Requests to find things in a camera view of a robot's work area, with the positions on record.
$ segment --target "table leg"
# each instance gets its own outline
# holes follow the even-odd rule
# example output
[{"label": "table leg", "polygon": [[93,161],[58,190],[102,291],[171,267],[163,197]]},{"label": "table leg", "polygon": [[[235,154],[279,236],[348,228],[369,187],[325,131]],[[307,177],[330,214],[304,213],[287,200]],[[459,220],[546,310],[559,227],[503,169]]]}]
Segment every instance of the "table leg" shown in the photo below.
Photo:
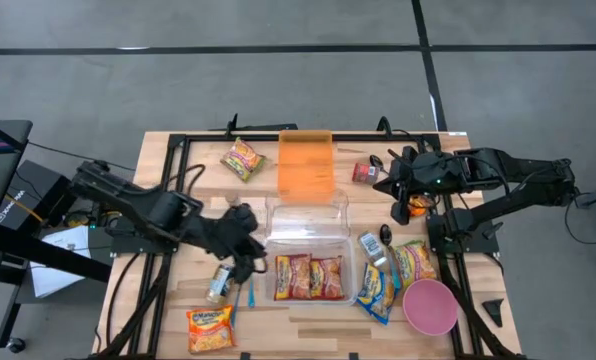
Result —
[{"label": "table leg", "polygon": [[111,266],[49,245],[37,238],[0,225],[0,251],[94,280],[107,282]]}]

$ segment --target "orange object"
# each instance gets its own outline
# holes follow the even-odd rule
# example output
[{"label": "orange object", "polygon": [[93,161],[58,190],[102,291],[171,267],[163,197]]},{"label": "orange object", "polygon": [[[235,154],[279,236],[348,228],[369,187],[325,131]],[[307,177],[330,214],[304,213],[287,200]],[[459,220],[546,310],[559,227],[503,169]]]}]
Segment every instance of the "orange object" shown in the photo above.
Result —
[{"label": "orange object", "polygon": [[189,352],[198,353],[235,345],[231,314],[233,305],[217,309],[187,311],[189,319]]},{"label": "orange object", "polygon": [[331,131],[283,130],[278,140],[278,193],[283,202],[331,201],[335,190]]}]

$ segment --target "white paper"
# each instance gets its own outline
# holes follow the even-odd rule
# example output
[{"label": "white paper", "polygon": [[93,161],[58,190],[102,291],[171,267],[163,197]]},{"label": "white paper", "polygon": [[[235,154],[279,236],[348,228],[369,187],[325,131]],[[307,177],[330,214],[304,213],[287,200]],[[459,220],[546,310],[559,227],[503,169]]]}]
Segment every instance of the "white paper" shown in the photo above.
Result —
[{"label": "white paper", "polygon": [[[87,258],[91,258],[91,254],[89,253],[88,235],[89,230],[87,227],[78,226],[69,230],[47,235],[42,241],[67,250],[82,249],[74,252]],[[83,276],[42,266],[42,264],[31,263],[31,276],[34,281],[34,293],[37,298],[44,298],[84,279]]]}]

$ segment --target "small can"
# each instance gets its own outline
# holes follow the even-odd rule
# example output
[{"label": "small can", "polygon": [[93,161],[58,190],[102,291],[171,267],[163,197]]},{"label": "small can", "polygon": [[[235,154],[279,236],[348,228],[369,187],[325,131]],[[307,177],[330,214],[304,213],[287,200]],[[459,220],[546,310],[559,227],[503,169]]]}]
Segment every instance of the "small can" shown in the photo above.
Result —
[{"label": "small can", "polygon": [[356,163],[351,181],[373,185],[378,180],[379,172],[380,169],[375,166]]},{"label": "small can", "polygon": [[231,265],[220,264],[214,273],[214,277],[209,283],[207,290],[207,301],[222,305],[227,300],[229,289],[234,282],[234,267]]}]

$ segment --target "clear plastic container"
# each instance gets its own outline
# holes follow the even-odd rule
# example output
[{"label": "clear plastic container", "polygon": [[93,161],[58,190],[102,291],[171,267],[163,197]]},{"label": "clear plastic container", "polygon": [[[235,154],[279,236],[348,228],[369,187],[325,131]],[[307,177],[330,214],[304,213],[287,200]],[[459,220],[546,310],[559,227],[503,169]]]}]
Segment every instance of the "clear plastic container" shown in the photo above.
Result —
[{"label": "clear plastic container", "polygon": [[[358,281],[354,245],[347,222],[347,195],[335,191],[329,204],[286,204],[277,195],[266,199],[265,251],[267,273],[262,294],[265,305],[351,305],[356,301]],[[274,300],[275,259],[278,255],[311,254],[313,258],[342,256],[341,300]]]}]

